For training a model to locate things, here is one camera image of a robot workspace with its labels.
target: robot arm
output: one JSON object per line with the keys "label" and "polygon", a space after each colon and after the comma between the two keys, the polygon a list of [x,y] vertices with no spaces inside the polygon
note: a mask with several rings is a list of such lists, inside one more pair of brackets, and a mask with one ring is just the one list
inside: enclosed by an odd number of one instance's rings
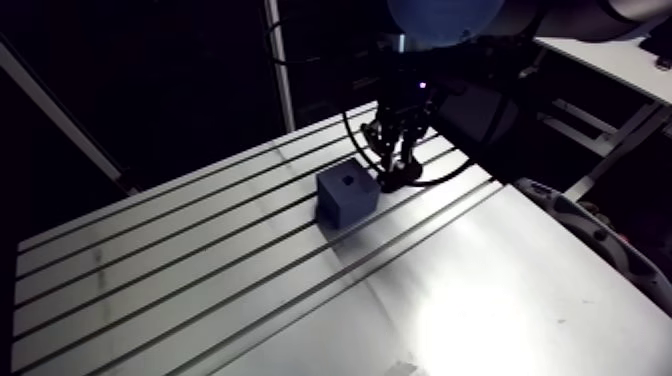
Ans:
{"label": "robot arm", "polygon": [[538,36],[601,42],[672,12],[672,0],[387,0],[410,38],[431,47],[478,35],[515,35],[543,14]]}

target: white panel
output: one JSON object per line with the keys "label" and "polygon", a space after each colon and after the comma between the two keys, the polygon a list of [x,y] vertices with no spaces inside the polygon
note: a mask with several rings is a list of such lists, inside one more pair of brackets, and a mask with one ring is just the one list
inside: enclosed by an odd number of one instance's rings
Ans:
{"label": "white panel", "polygon": [[655,67],[656,55],[639,48],[644,37],[606,43],[536,38],[540,45],[585,64],[642,94],[672,105],[672,75]]}
{"label": "white panel", "polygon": [[663,376],[671,347],[660,309],[506,187],[219,372],[231,357],[181,375]]}
{"label": "white panel", "polygon": [[[447,150],[450,146],[451,145],[443,139],[434,139],[418,148],[417,156],[420,160],[428,160]],[[226,213],[207,224],[194,228],[174,239],[158,244],[156,247],[150,248],[120,263],[110,266],[104,269],[104,276],[94,274],[18,309],[15,312],[14,317],[15,334],[20,334],[35,325],[56,317],[57,315],[73,309],[101,294],[119,288],[123,284],[129,283],[129,281],[135,281],[137,283],[139,282],[139,278],[145,278],[144,276],[147,275],[147,273],[153,273],[155,269],[166,265],[167,263],[172,263],[178,258],[184,257],[186,252],[193,252],[195,248],[203,246],[204,244],[209,244],[223,236],[227,236],[232,231],[238,231],[241,227],[259,220],[265,215],[278,209],[282,209],[284,206],[289,205],[299,198],[314,194],[314,179],[315,177],[311,175],[298,180],[282,189],[273,191],[254,202]],[[290,210],[301,210],[300,208],[304,206],[306,206],[305,203],[299,205],[299,208],[292,208]],[[288,221],[281,221],[284,232],[290,231],[312,219],[312,210],[312,208],[307,209],[304,213],[306,214],[305,216],[292,216],[287,212],[279,214],[280,217],[290,218]],[[245,244],[247,246],[246,249],[249,251],[283,234],[283,232],[276,234],[276,232],[260,231],[261,228],[263,228],[263,223],[245,229],[244,232],[233,237],[222,239],[221,242],[212,244],[212,246],[204,249],[202,252],[216,251],[217,249],[226,248],[230,244]],[[168,286],[173,286],[178,281],[174,281],[172,285],[163,285],[163,287],[168,288]],[[99,309],[97,307],[90,307],[89,311],[99,312]],[[77,322],[77,320],[78,316],[73,316],[66,320],[66,322]],[[60,338],[66,340],[66,338],[70,338],[76,333],[68,332],[68,334],[69,335]]]}
{"label": "white panel", "polygon": [[[450,146],[445,140],[436,138],[419,147],[416,154],[420,161],[427,161],[439,156],[449,149]],[[306,178],[304,181],[297,183],[301,184],[293,186],[293,192],[286,193],[286,195],[293,196],[291,197],[292,200],[297,196],[310,194],[315,191],[314,177]],[[274,206],[281,206],[286,202],[290,202],[290,200],[286,200],[282,196],[271,195],[251,205],[254,205],[254,208],[258,209],[255,210],[255,213],[261,212],[266,214],[275,210]],[[145,277],[147,279],[138,281],[121,292],[17,341],[15,351],[18,354],[26,354],[26,356],[30,357],[25,360],[25,364],[35,361],[84,335],[124,318],[126,315],[145,307],[207,273],[216,272],[223,265],[246,255],[257,247],[261,247],[289,231],[295,230],[297,227],[310,224],[314,211],[314,198],[289,208],[265,222],[261,222],[254,227],[246,229],[244,232],[213,245],[201,253],[195,254],[170,268],[160,271],[159,274],[149,275]],[[234,219],[224,219],[222,223],[214,224],[211,232],[216,232],[218,229],[220,234],[228,232],[225,230],[225,227],[227,226],[227,222],[232,220]],[[198,230],[200,232],[196,231],[194,234],[185,235],[185,245],[189,243],[194,245],[201,244],[204,242],[203,238],[208,239],[208,231],[205,231],[207,229],[198,228]],[[175,259],[179,257],[179,253],[176,254],[175,249],[178,248],[166,247],[159,249],[158,252],[143,252],[136,257],[107,269],[105,271],[105,288],[100,286],[100,278],[98,276],[91,277],[90,280],[80,281],[75,285],[60,290],[58,293],[41,299],[27,306],[25,310],[17,311],[15,320],[17,323],[24,323],[24,325],[27,322],[42,322],[45,318],[53,317],[55,313],[63,312],[65,309],[72,308],[75,304],[95,298],[97,296],[94,294],[96,289],[99,289],[98,293],[104,293],[108,291],[107,289],[115,288],[131,279],[137,279],[145,276],[148,272],[153,272],[155,268],[171,261],[171,258]]]}
{"label": "white panel", "polygon": [[[433,211],[440,209],[446,203],[466,193],[470,188],[474,188],[487,178],[487,174],[483,173],[482,170],[474,168],[456,178],[457,181],[455,181],[453,187],[449,187],[450,183],[446,184],[446,190],[441,190],[443,186],[437,187],[437,189],[427,193],[427,200],[431,201],[432,205],[421,207],[411,204],[400,208],[390,216],[381,218],[361,233],[359,239],[362,242],[358,243],[357,248],[354,249],[374,250],[386,241],[391,240],[393,236],[417,223],[418,218],[424,218]],[[350,244],[348,250],[352,250],[352,247],[354,245]],[[114,372],[118,375],[162,375],[171,371],[172,368],[179,366],[182,362],[202,351],[206,351],[209,346],[215,345],[227,336],[253,324],[255,319],[270,313],[280,303],[294,298],[302,291],[328,278],[330,274],[327,274],[326,268],[322,269],[323,272],[319,272],[320,267],[313,264],[321,264],[323,261],[318,260],[323,257],[331,258],[334,257],[334,254],[327,252],[296,269],[284,273],[273,283],[266,284],[246,295],[237,304],[223,307],[198,323],[185,328],[179,334],[171,336],[137,357],[119,365]],[[168,354],[180,354],[184,357],[181,359],[176,356],[169,358]]]}
{"label": "white panel", "polygon": [[[494,194],[501,185],[497,182],[470,192],[459,202],[446,208],[435,218],[430,219],[422,227],[403,237],[398,242],[385,249],[378,257],[373,258],[341,278],[348,287],[361,278],[373,273],[377,268],[392,262],[396,257],[405,256],[407,252],[421,245],[450,221],[467,212],[482,200]],[[350,264],[357,258],[364,256],[364,252],[352,252],[352,248],[340,243],[334,247],[344,264]],[[197,364],[185,370],[184,375],[211,375],[218,376],[251,374],[262,375],[265,372],[285,374],[285,369],[278,367],[276,362],[302,369],[304,373],[288,374],[339,374],[339,375],[404,375],[404,373],[376,372],[381,367],[385,371],[399,370],[404,363],[412,364],[412,354],[407,346],[400,343],[403,338],[389,320],[389,314],[380,309],[376,294],[368,283],[363,282],[353,288],[353,292],[337,290],[342,283],[335,283],[324,290],[311,295],[306,300],[278,314],[273,319],[251,330],[242,338],[218,349],[211,356],[200,360]],[[389,281],[392,288],[395,283]],[[330,299],[338,300],[333,304]],[[323,372],[313,372],[314,367]]]}
{"label": "white panel", "polygon": [[[432,176],[431,171],[434,171],[434,175],[441,175],[445,173],[446,170],[450,170],[452,168],[455,168],[457,165],[459,165],[462,161],[464,161],[465,157],[458,152],[449,154],[447,157],[442,158],[440,161],[433,163],[432,165],[428,166],[428,176]],[[484,180],[487,179],[487,174],[482,172],[482,170],[479,169],[471,169],[469,172],[463,174],[460,176],[460,178],[456,179],[454,183],[448,183],[446,185],[440,186],[436,188],[435,190],[430,191],[428,194],[432,194],[432,203],[440,203],[444,202],[445,200],[450,200],[454,199],[454,195],[456,194],[456,191],[459,191],[461,189],[467,189],[468,187],[473,187],[477,183],[470,183],[470,184],[465,184],[466,181],[474,181],[474,180]],[[393,205],[394,202],[398,202],[404,195],[408,195],[412,191],[417,191],[415,189],[407,189],[401,192],[397,192],[396,194],[392,194],[389,196],[384,196],[381,198],[380,202],[380,210],[384,210],[386,207],[390,207]],[[426,216],[428,213],[425,213],[424,211],[431,210],[432,208],[435,208],[432,205],[421,205],[421,206],[415,206],[415,205],[406,205],[403,206],[401,209],[398,211],[394,212],[393,215],[389,215],[386,217],[383,217],[381,220],[375,222],[370,226],[371,229],[367,228],[365,231],[369,234],[367,239],[372,242],[379,241],[379,237],[377,236],[377,231],[374,231],[374,229],[383,229],[383,228],[397,228],[399,226],[410,226],[412,223],[414,223],[415,220],[418,218],[422,218],[423,216]],[[271,220],[271,223],[275,223],[276,226],[279,225],[277,221]],[[308,230],[308,232],[305,232],[305,234],[311,234],[311,230]],[[296,239],[299,235],[295,235],[294,237],[290,239]],[[283,264],[286,264],[288,260],[295,259],[298,257],[298,254],[290,253],[290,252],[307,252],[310,251],[311,249],[314,249],[317,246],[320,246],[324,244],[324,238],[320,235],[317,238],[315,238],[313,241],[309,241],[310,239],[301,239],[300,241],[297,241],[293,246],[287,244],[292,244],[290,243],[291,240],[287,239],[283,243],[280,243],[277,246],[274,246],[270,250],[256,256],[253,260],[254,262],[246,262],[244,264],[240,264],[238,267],[229,270],[226,273],[222,273],[219,275],[217,278],[225,278],[225,280],[221,280],[218,283],[212,282],[213,280],[208,281],[207,283],[200,285],[196,287],[195,289],[210,289],[209,291],[207,290],[190,290],[187,293],[181,294],[178,297],[175,297],[171,299],[170,301],[164,303],[161,305],[160,311],[157,309],[148,311],[130,322],[127,322],[119,327],[116,327],[112,332],[108,332],[106,334],[103,334],[101,336],[96,337],[95,339],[87,342],[83,346],[66,353],[65,355],[54,359],[53,361],[48,362],[42,367],[37,368],[36,370],[29,372],[28,374],[43,374],[43,372],[48,373],[53,373],[53,372],[65,372],[67,374],[79,374],[80,372],[84,370],[90,370],[90,367],[96,367],[101,365],[102,363],[112,360],[115,357],[115,354],[109,353],[107,350],[109,349],[109,346],[113,344],[113,347],[115,349],[114,353],[117,352],[123,352],[127,350],[131,350],[137,345],[140,345],[146,340],[150,340],[156,335],[161,334],[165,330],[168,330],[175,325],[179,324],[181,321],[189,317],[190,315],[193,315],[197,312],[201,312],[202,309],[206,308],[212,302],[214,301],[219,301],[222,298],[224,298],[226,295],[226,291],[230,291],[229,294],[232,291],[235,290],[229,290],[230,288],[237,289],[237,286],[244,286],[247,285],[248,283],[251,283],[252,281],[260,278],[263,275],[266,275],[273,270],[276,270],[278,267],[280,267]],[[282,251],[277,251],[280,253],[274,253],[272,250],[273,249],[282,249]],[[322,261],[320,260],[322,257],[318,257],[316,259],[313,259],[314,263],[317,263],[316,265],[323,265]],[[320,272],[315,272],[313,274],[313,268],[317,267],[311,263],[306,263],[303,264],[300,270],[306,274],[306,279],[301,280],[300,283],[302,286],[305,283],[310,283],[311,278],[309,277],[310,275],[314,275],[315,277],[317,276],[322,276],[324,277],[324,273]],[[287,280],[291,286],[294,286],[295,283],[298,283],[294,281],[296,277],[289,277],[285,276],[284,274],[278,279],[282,280]],[[248,298],[248,295],[245,295],[244,297],[241,298],[241,304],[238,304],[238,301],[236,301],[235,304],[227,305],[223,309],[234,309],[238,312],[236,313],[231,313],[231,314],[226,314],[226,317],[230,317],[233,319],[234,317],[239,317],[236,315],[242,314],[240,316],[241,319],[249,319],[249,315],[251,312],[255,312],[254,310],[250,311],[249,309],[251,307],[256,307],[257,304],[263,304],[264,307],[273,307],[278,304],[279,301],[282,301],[282,292],[278,291],[278,289],[282,290],[280,287],[282,286],[282,283],[277,282],[277,280],[274,280],[272,284],[266,284],[262,285],[259,287],[258,290],[254,290],[250,294],[261,294],[261,295],[255,295],[258,297],[273,297],[273,299],[252,299],[254,303],[252,306],[248,307],[243,307],[240,308],[242,303],[245,303],[247,301],[250,301],[251,298]],[[288,287],[288,291],[296,291],[294,287]],[[206,318],[203,318],[203,320],[206,321],[199,321],[196,323],[194,326],[190,326],[186,328],[185,330],[197,330],[201,331],[205,326],[207,326],[207,321],[212,320],[213,315],[208,315]],[[240,327],[240,325],[237,325],[235,323],[235,320],[230,320],[231,328],[234,329],[236,327]],[[191,345],[191,342],[194,339],[201,338],[201,334],[195,336],[195,337],[190,337],[192,338],[191,340],[184,340],[184,339],[177,339],[177,337],[170,337],[168,341],[170,343],[175,343],[176,341],[179,343],[182,343],[183,345],[187,345],[189,349],[185,349],[184,356],[187,356],[188,353],[193,353],[193,351],[197,350],[197,346]],[[206,341],[201,341],[201,339],[198,339],[197,342],[199,342],[199,346],[205,346],[207,345]],[[76,362],[77,364],[73,363],[73,359],[78,359]],[[167,362],[166,364],[163,365],[163,367],[169,367],[170,362]]]}

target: aluminum table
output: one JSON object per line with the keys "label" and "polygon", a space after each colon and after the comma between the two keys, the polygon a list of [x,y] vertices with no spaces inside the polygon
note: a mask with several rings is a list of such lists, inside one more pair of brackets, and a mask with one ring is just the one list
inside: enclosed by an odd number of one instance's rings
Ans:
{"label": "aluminum table", "polygon": [[[425,178],[467,158],[416,150]],[[13,372],[672,373],[672,321],[478,166],[319,226],[315,174],[350,157],[327,119],[22,242]]]}

